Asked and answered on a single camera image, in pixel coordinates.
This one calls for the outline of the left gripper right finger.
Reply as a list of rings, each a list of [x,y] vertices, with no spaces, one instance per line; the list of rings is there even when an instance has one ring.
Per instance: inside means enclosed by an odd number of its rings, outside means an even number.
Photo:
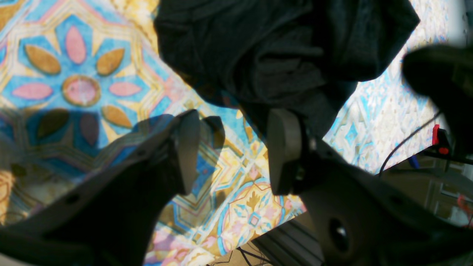
[[[274,195],[298,195],[328,266],[471,266],[472,229],[351,165],[285,109],[267,120]]]

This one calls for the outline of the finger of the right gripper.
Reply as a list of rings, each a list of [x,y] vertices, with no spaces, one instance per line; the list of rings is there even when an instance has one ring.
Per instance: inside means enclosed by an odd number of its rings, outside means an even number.
[[[443,112],[456,150],[473,151],[472,47],[435,44],[405,54],[402,75],[412,90]]]

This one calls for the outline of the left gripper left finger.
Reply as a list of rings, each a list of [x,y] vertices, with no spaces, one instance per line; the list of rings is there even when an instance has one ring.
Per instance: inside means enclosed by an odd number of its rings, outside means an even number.
[[[123,162],[1,229],[1,254],[36,266],[141,266],[164,207],[196,180],[200,118],[184,111]]]

